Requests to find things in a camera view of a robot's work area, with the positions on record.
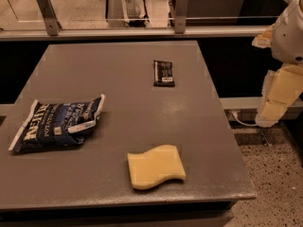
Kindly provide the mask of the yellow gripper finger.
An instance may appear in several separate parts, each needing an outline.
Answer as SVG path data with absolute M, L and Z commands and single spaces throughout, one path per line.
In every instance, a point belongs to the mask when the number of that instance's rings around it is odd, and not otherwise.
M 256 36 L 252 41 L 252 46 L 258 48 L 271 48 L 273 28 L 274 26 L 268 26 L 261 34 Z
M 287 112 L 303 93 L 303 65 L 283 63 L 277 70 L 269 70 L 264 78 L 256 124 L 270 128 Z

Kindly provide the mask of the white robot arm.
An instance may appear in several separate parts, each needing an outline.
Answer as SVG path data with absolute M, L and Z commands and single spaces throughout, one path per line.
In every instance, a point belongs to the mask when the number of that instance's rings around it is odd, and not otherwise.
M 292 0 L 276 22 L 254 38 L 252 46 L 270 48 L 282 62 L 269 70 L 262 85 L 256 124 L 270 128 L 303 93 L 303 0 Z

